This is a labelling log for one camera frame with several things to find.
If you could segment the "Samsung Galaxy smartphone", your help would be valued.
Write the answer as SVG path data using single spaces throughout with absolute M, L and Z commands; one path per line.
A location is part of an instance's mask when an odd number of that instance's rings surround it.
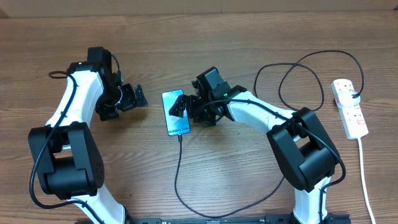
M 167 134 L 177 136 L 190 132 L 190 122 L 182 103 L 183 90 L 166 91 L 162 94 Z

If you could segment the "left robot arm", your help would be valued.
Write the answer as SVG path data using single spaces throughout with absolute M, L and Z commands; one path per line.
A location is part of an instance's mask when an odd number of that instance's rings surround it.
M 104 184 L 103 159 L 90 131 L 94 113 L 107 121 L 148 105 L 140 85 L 124 83 L 121 71 L 112 71 L 115 61 L 104 47 L 90 47 L 84 62 L 49 73 L 66 79 L 67 87 L 53 116 L 28 135 L 34 160 L 29 193 L 36 206 L 76 205 L 92 223 L 133 223 Z

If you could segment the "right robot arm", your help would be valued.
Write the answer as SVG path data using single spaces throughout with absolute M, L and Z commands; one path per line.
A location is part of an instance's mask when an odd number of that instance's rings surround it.
M 193 81 L 196 94 L 182 90 L 162 94 L 169 136 L 190 132 L 190 121 L 204 127 L 214 126 L 221 118 L 244 123 L 265 134 L 282 172 L 295 189 L 295 206 L 290 215 L 267 215 L 266 223 L 350 223 L 348 215 L 334 215 L 326 209 L 327 189 L 340 183 L 331 177 L 343 161 L 316 114 L 272 106 L 246 88 L 230 87 L 216 67 Z

